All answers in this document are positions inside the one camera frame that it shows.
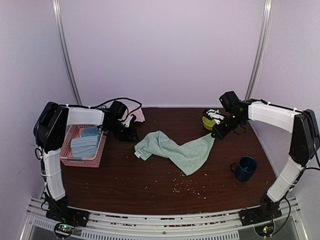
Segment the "green towel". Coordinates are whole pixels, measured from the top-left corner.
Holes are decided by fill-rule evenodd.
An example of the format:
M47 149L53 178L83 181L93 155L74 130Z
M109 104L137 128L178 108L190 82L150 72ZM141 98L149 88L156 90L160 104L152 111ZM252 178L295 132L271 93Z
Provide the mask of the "green towel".
M162 131L148 133L134 146L134 155L144 161L152 155L171 160L185 175L198 171L207 161L215 138L210 134L177 144Z

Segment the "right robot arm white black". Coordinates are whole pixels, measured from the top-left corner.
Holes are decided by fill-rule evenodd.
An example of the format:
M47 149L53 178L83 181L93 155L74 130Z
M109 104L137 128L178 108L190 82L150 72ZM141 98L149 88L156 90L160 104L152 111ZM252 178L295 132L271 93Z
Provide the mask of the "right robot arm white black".
M211 136L222 140L247 121L261 122L291 135L288 160L273 185L260 199L256 210L259 220L268 220L278 209L280 201L307 170L320 148L320 131L315 112L272 104L265 100L240 100L234 91L219 98L226 115L212 127Z

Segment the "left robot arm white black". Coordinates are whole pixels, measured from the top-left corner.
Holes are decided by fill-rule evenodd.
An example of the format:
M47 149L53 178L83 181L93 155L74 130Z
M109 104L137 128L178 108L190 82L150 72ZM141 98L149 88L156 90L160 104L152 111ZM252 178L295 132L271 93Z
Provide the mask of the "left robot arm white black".
M68 126L97 126L104 132L111 132L116 139L135 142L138 134L133 127L134 117L120 98L96 106L67 105L48 102L33 128L36 150L40 161L40 173L44 179L49 210L61 222L72 218L68 198L63 186L60 153Z

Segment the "yellow-green bowl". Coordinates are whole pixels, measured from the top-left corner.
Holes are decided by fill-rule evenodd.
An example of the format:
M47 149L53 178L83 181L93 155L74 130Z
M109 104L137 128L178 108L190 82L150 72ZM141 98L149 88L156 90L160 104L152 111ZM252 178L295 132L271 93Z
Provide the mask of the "yellow-green bowl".
M213 119L209 119L205 116L202 117L202 123L205 129L208 131L213 130L213 126L216 124L216 122Z

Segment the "pink towel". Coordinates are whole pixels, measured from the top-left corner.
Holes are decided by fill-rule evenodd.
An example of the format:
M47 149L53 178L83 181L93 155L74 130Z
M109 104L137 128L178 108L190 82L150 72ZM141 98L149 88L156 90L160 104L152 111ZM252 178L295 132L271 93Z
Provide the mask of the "pink towel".
M129 112L128 119L131 120L133 118L133 116L135 116L134 122L143 123L146 120L144 113L143 113L143 110L141 107L138 109L137 108L138 107L135 107L135 106L128 107L128 112Z

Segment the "blue cartoon towel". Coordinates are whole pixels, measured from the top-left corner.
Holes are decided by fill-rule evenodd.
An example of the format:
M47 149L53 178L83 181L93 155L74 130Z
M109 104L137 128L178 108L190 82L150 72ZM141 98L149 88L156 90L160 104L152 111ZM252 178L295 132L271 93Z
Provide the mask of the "blue cartoon towel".
M80 134L81 138L85 137L101 137L101 133L99 132L98 128L96 127L86 127L83 129L83 132Z

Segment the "folded blue towel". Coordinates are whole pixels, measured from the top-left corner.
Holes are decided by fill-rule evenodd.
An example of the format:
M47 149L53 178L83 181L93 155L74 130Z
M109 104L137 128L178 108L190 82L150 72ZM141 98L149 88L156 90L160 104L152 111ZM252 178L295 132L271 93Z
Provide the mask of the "folded blue towel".
M75 158L91 158L96 155L100 138L79 137L71 140L70 148Z

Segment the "dark blue mug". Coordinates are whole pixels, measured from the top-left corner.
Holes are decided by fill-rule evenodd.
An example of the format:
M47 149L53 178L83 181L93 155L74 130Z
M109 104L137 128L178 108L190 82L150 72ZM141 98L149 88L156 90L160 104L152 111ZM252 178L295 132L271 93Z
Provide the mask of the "dark blue mug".
M238 181L248 181L257 170L257 162L251 156L244 156L238 162L230 164L229 168Z

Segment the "pink plastic basket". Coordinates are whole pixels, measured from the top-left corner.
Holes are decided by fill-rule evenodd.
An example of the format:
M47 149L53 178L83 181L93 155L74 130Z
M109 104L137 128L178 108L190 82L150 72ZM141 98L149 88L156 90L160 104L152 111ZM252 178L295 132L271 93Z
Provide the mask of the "pink plastic basket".
M98 168L107 135L97 126L71 126L61 147L61 162L69 167Z

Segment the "right round circuit board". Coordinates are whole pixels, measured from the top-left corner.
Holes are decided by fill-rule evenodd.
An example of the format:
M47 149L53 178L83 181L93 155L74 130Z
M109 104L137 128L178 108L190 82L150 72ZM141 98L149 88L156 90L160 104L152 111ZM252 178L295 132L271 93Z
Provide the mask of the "right round circuit board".
M269 237L275 231L275 224L273 222L257 225L254 227L255 233L260 237Z

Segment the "round circuit board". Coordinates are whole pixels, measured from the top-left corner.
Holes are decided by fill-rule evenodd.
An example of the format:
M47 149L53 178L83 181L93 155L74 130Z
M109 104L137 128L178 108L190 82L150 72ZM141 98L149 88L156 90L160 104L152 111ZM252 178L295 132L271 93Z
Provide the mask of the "round circuit board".
M54 234L58 238L68 238L74 233L75 227L63 222L58 222L53 228Z
M260 237L269 237L275 231L275 224L273 222L257 225L254 227L255 233Z

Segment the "left round circuit board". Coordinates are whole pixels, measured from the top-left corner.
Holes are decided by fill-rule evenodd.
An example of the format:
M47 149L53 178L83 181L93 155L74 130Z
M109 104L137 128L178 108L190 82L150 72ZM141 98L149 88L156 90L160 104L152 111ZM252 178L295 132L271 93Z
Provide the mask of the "left round circuit board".
M58 238L68 238L74 233L75 227L63 222L58 222L53 228L54 234Z

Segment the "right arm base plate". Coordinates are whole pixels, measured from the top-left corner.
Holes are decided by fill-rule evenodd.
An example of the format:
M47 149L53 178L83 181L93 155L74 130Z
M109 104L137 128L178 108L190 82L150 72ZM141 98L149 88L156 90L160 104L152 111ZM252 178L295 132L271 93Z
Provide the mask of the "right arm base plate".
M238 214L243 227L271 221L274 218L279 218L282 216L282 212L280 210L276 210L273 213L264 214L260 206L243 208L238 212Z

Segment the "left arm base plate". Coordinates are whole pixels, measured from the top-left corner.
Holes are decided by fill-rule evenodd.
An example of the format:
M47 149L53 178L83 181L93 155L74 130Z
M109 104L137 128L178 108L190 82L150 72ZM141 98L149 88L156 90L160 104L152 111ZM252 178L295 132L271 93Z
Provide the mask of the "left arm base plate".
M70 226L86 227L90 213L86 210L75 208L68 208L67 213L63 213L61 210L49 209L45 216L48 219L66 223Z

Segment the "right aluminium frame post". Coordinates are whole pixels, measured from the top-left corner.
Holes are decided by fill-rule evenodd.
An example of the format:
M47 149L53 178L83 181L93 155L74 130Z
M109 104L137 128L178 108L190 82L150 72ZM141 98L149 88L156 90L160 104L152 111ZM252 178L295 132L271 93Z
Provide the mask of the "right aluminium frame post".
M258 81L260 78L262 70L263 57L267 48L271 18L272 18L273 0L265 0L264 8L262 14L262 21L260 26L260 33L257 43L257 49L255 53L255 58L253 62L253 67L245 94L245 99L251 99L255 96L255 92L258 86Z

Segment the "aluminium frame post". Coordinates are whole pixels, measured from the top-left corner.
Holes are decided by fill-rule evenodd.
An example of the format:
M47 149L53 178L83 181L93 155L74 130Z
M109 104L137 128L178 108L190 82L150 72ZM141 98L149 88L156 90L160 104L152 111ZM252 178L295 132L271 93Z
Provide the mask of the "aluminium frame post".
M255 92L258 86L258 81L260 78L262 70L263 57L267 48L271 18L272 18L273 0L265 0L264 8L262 14L262 21L260 26L260 33L257 43L257 49L255 53L255 58L253 62L253 67L245 94L245 99L251 99L255 96Z
M52 0L52 7L53 7L53 14L56 22L56 27L58 31L58 36L60 40L61 45L61 51L62 51L62 59L63 63L66 69L67 78L70 84L70 88L73 94L73 97L78 105L82 104L80 92L76 83L76 79L74 76L74 71L72 68L72 63L70 59L70 54L68 51L67 46L67 40L64 30L64 23L63 23L63 17L62 17L62 11L61 11L61 3L59 0Z

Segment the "left aluminium frame post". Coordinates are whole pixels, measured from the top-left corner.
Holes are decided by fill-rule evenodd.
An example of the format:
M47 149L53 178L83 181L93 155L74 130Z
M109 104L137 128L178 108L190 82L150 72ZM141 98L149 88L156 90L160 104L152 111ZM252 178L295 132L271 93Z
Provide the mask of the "left aluminium frame post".
M82 104L80 92L76 83L76 79L74 76L74 71L72 68L72 63L70 59L70 54L68 51L67 46L67 40L64 30L64 23L63 23L63 17L62 17L62 11L61 11L61 3L59 0L52 0L52 7L53 7L53 14L56 22L56 27L58 31L58 36L60 40L61 45L61 51L62 51L62 59L63 63L66 69L67 78L70 84L70 88L73 94L73 97L78 105Z

